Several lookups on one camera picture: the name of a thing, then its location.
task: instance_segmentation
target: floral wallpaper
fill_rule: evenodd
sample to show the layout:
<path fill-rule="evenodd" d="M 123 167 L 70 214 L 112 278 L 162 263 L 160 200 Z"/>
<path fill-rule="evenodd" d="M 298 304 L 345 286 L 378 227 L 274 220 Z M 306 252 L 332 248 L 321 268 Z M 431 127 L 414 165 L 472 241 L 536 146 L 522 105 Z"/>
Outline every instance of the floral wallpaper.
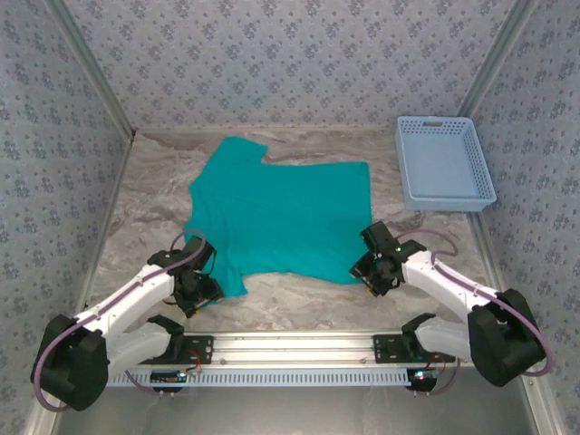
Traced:
<path fill-rule="evenodd" d="M 498 193 L 485 219 L 501 268 L 554 346 L 552 383 L 580 433 L 580 4 L 540 4 L 475 121 Z"/>
<path fill-rule="evenodd" d="M 0 2 L 0 433 L 17 434 L 47 321 L 70 313 L 124 152 L 41 0 Z"/>
<path fill-rule="evenodd" d="M 457 112 L 513 0 L 68 0 L 136 128 Z"/>

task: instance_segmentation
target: t-shirt sleeve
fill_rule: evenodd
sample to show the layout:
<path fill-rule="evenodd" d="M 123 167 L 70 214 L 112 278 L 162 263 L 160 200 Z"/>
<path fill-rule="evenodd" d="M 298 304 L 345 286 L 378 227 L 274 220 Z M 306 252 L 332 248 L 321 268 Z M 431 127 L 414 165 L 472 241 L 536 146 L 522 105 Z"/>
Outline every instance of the t-shirt sleeve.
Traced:
<path fill-rule="evenodd" d="M 238 137 L 225 138 L 209 159 L 208 165 L 260 163 L 267 150 L 266 145 L 251 140 Z"/>

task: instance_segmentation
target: blue tray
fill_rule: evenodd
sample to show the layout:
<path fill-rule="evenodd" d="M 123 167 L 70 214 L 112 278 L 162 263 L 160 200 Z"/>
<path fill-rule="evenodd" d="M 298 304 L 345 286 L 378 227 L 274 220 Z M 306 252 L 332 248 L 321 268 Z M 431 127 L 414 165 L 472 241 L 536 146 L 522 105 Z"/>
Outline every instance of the blue tray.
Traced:
<path fill-rule="evenodd" d="M 496 201 L 471 119 L 401 116 L 396 141 L 408 209 L 481 211 Z"/>

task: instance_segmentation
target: metal frame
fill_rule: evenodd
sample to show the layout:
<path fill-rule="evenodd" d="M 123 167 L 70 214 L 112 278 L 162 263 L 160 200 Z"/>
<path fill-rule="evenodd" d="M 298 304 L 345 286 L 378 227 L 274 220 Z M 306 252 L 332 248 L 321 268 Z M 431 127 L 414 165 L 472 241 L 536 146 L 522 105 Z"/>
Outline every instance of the metal frame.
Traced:
<path fill-rule="evenodd" d="M 103 222 L 101 226 L 101 232 L 97 238 L 96 247 L 92 252 L 91 262 L 89 263 L 89 268 L 87 270 L 87 275 L 82 282 L 81 294 L 77 300 L 76 306 L 74 308 L 75 313 L 80 313 L 85 309 L 87 303 L 91 300 L 91 292 L 94 287 L 94 280 L 97 276 L 97 269 L 99 266 L 99 261 L 101 260 L 102 251 L 105 248 L 105 242 L 107 241 L 107 235 L 111 229 L 112 217 L 115 211 L 115 206 L 117 205 L 117 197 L 119 196 L 119 191 L 121 190 L 121 183 L 123 176 L 125 174 L 125 169 L 129 163 L 129 156 L 131 154 L 131 149 L 133 147 L 133 139 L 125 147 L 125 151 L 121 156 L 121 165 L 119 171 L 117 172 L 117 177 L 112 187 L 111 196 L 109 197 L 109 202 L 107 203 L 107 209 L 105 210 L 105 216 L 103 217 Z"/>
<path fill-rule="evenodd" d="M 493 44 L 488 50 L 486 59 L 479 67 L 478 74 L 461 102 L 457 116 L 471 118 L 483 101 L 489 86 L 495 80 L 499 69 L 511 53 L 519 34 L 530 15 L 536 9 L 539 0 L 516 0 L 506 16 L 506 21 L 499 29 Z"/>
<path fill-rule="evenodd" d="M 212 335 L 211 369 L 360 369 L 421 368 L 424 362 L 377 364 L 372 337 L 401 335 L 401 331 L 264 331 L 248 333 L 195 332 Z M 178 369 L 174 364 L 139 368 Z"/>
<path fill-rule="evenodd" d="M 389 367 L 362 369 L 204 369 L 203 372 L 183 373 L 180 382 L 151 380 L 150 369 L 131 369 L 131 376 L 143 386 L 158 387 L 166 392 L 172 389 L 199 387 L 409 387 L 407 369 Z M 122 373 L 107 383 L 109 388 L 134 388 L 132 379 Z"/>
<path fill-rule="evenodd" d="M 498 290 L 506 291 L 508 288 L 501 274 L 483 214 L 468 213 L 467 217 L 479 256 L 483 260 L 487 280 Z M 525 378 L 522 376 L 520 382 L 524 385 L 538 433 L 540 435 L 566 435 L 564 420 L 547 377 Z"/>
<path fill-rule="evenodd" d="M 97 92 L 105 110 L 109 113 L 112 122 L 117 126 L 125 140 L 131 141 L 134 131 L 129 118 L 127 118 L 115 92 L 107 82 L 101 66 L 85 41 L 81 29 L 74 21 L 68 6 L 63 0 L 44 0 L 44 5 L 61 30 L 64 40 L 69 44 L 76 60 L 84 70 L 84 74 Z"/>

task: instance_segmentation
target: cable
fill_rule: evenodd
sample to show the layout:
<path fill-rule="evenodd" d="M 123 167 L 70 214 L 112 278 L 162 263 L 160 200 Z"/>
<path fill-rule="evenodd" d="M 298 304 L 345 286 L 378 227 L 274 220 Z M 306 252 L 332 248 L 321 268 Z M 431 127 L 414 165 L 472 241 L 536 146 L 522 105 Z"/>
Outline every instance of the cable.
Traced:
<path fill-rule="evenodd" d="M 457 365 L 455 366 L 455 372 L 453 373 L 453 376 L 451 376 L 451 379 L 449 379 L 449 381 L 445 385 L 443 385 L 438 390 L 431 391 L 431 392 L 422 392 L 422 391 L 416 391 L 416 392 L 418 392 L 419 395 L 421 395 L 421 396 L 437 396 L 439 394 L 443 394 L 444 392 L 448 391 L 453 386 L 453 384 L 455 384 L 455 382 L 457 381 L 457 378 L 459 378 L 459 368 L 461 368 L 461 360 L 459 358 L 457 358 Z"/>
<path fill-rule="evenodd" d="M 216 266 L 216 255 L 217 255 L 217 252 L 214 250 L 214 253 L 213 253 L 213 256 L 212 256 L 213 259 L 211 260 L 211 268 L 209 269 L 209 272 L 207 272 L 207 273 L 198 273 L 198 275 L 201 275 L 201 276 L 209 276 L 209 275 L 211 275 L 211 273 L 214 271 L 214 267 Z"/>
<path fill-rule="evenodd" d="M 447 362 L 445 361 L 445 356 L 443 356 L 439 352 L 435 352 L 435 353 L 432 353 L 430 355 L 429 362 L 427 362 L 427 365 L 425 366 L 425 368 L 423 369 L 423 371 L 426 371 L 427 369 L 429 369 L 431 367 L 431 365 L 433 364 L 433 358 L 434 357 L 438 357 L 440 360 L 443 361 L 443 370 L 441 370 L 440 372 L 438 370 L 439 375 L 441 375 L 441 374 L 443 374 L 445 372 L 445 367 L 447 366 Z"/>
<path fill-rule="evenodd" d="M 198 374 L 201 374 L 201 371 L 202 371 L 202 369 L 201 369 L 201 358 L 199 358 L 198 351 L 196 351 L 195 349 L 186 349 L 185 351 L 191 353 L 192 355 L 194 355 L 196 357 L 196 365 L 194 367 L 188 367 L 185 371 L 186 372 L 189 372 L 189 371 L 195 370 L 195 369 L 197 369 L 199 367 Z"/>
<path fill-rule="evenodd" d="M 125 371 L 125 374 L 129 378 L 130 383 L 132 383 L 133 385 L 135 385 L 142 392 L 146 392 L 147 394 L 150 394 L 152 396 L 163 396 L 163 395 L 165 395 L 165 392 L 163 392 L 163 391 L 155 391 L 152 388 L 146 387 L 145 385 L 143 385 L 142 383 L 140 383 L 139 381 L 137 381 L 128 370 Z"/>
<path fill-rule="evenodd" d="M 59 334 L 50 343 L 48 343 L 48 345 L 44 349 L 43 353 L 41 354 L 40 358 L 38 359 L 38 362 L 37 362 L 36 367 L 34 369 L 34 382 L 33 382 L 33 384 L 34 384 L 34 395 L 36 396 L 36 399 L 40 402 L 40 404 L 44 408 L 46 408 L 48 411 L 52 411 L 52 412 L 63 412 L 63 411 L 67 411 L 67 410 L 70 409 L 69 406 L 57 407 L 57 406 L 53 406 L 51 403 L 49 403 L 48 400 L 46 400 L 46 398 L 44 397 L 43 392 L 42 392 L 42 388 L 41 388 L 41 385 L 40 385 L 41 373 L 43 371 L 44 364 L 46 363 L 46 360 L 48 359 L 48 357 L 52 353 L 52 351 L 56 348 L 56 346 L 58 346 L 65 338 L 67 338 L 68 336 L 74 334 L 76 331 L 78 331 L 79 329 L 81 329 L 83 326 L 85 326 L 89 322 L 92 322 L 96 318 L 98 318 L 101 315 L 107 313 L 121 299 L 123 299 L 125 296 L 127 296 L 129 293 L 131 293 L 137 287 L 142 286 L 144 283 L 146 283 L 147 281 L 149 281 L 151 278 L 154 278 L 155 276 L 159 276 L 161 274 L 165 274 L 169 270 L 175 269 L 177 267 L 181 267 L 181 266 L 185 265 L 186 263 L 190 262 L 191 260 L 193 260 L 196 256 L 198 256 L 201 253 L 201 251 L 203 250 L 203 248 L 205 247 L 205 245 L 206 245 L 206 237 L 198 229 L 186 229 L 185 231 L 182 231 L 181 233 L 179 233 L 179 235 L 176 238 L 176 240 L 173 241 L 173 244 L 172 245 L 175 245 L 175 242 L 180 237 L 182 237 L 182 236 L 184 236 L 185 234 L 188 234 L 188 233 L 196 233 L 196 234 L 198 234 L 199 235 L 199 238 L 201 240 L 201 244 L 199 245 L 198 249 L 196 249 L 196 251 L 193 252 L 190 256 L 188 256 L 187 258 L 184 258 L 181 261 L 178 261 L 177 263 L 175 263 L 175 264 L 173 264 L 171 266 L 162 267 L 161 269 L 158 269 L 158 270 L 156 270 L 154 272 L 151 272 L 150 274 L 145 275 L 140 281 L 135 281 L 132 285 L 130 285 L 129 287 L 127 287 L 127 289 L 125 291 L 121 292 L 113 300 L 111 300 L 108 304 L 106 304 L 103 308 L 101 308 L 97 312 L 97 314 L 91 314 L 86 319 L 83 319 L 80 322 L 74 324 L 73 326 L 71 326 L 70 328 L 68 328 L 67 330 L 65 330 L 61 334 Z"/>
<path fill-rule="evenodd" d="M 451 238 L 449 236 L 447 236 L 446 234 L 441 233 L 439 231 L 436 231 L 434 229 L 418 228 L 418 229 L 413 229 L 412 231 L 405 231 L 404 233 L 399 234 L 396 238 L 407 236 L 407 235 L 412 234 L 412 233 L 433 234 L 435 236 L 439 236 L 439 237 L 443 238 L 444 240 L 446 240 L 453 248 L 453 251 L 450 252 L 450 251 L 444 251 L 444 250 L 437 250 L 437 251 L 431 252 L 431 264 L 433 265 L 435 270 L 437 270 L 440 274 L 442 274 L 447 279 L 449 279 L 452 283 L 461 286 L 462 288 L 468 290 L 471 293 L 475 294 L 477 292 L 476 287 L 474 285 L 466 283 L 462 279 L 451 275 L 446 270 L 444 270 L 441 266 L 439 266 L 438 264 L 435 263 L 435 257 L 437 256 L 437 254 L 443 254 L 445 256 L 457 256 L 457 254 L 459 253 L 459 249 L 458 249 L 457 245 L 455 244 L 455 242 L 453 242 L 453 240 L 451 240 Z M 499 305 L 500 308 L 504 309 L 505 311 L 507 311 L 508 313 L 513 315 L 514 317 L 516 317 L 516 319 L 518 319 L 518 321 L 521 322 L 536 337 L 536 339 L 540 342 L 540 344 L 544 348 L 544 353 L 546 354 L 546 365 L 544 366 L 544 368 L 538 372 L 524 372 L 523 373 L 524 376 L 530 376 L 530 377 L 537 378 L 539 376 L 543 376 L 543 375 L 549 373 L 552 370 L 552 367 L 554 365 L 554 355 L 552 353 L 552 349 L 550 347 L 550 344 L 547 342 L 547 339 L 545 338 L 545 336 L 529 320 L 527 320 L 526 317 L 524 317 L 521 313 L 516 311 L 514 308 L 512 308 L 511 306 L 509 306 L 505 302 L 497 299 L 496 297 L 494 297 L 492 295 L 488 295 L 485 292 L 477 292 L 477 294 L 478 294 L 478 296 L 481 296 L 484 299 L 487 299 L 488 301 L 492 302 L 493 304 Z"/>

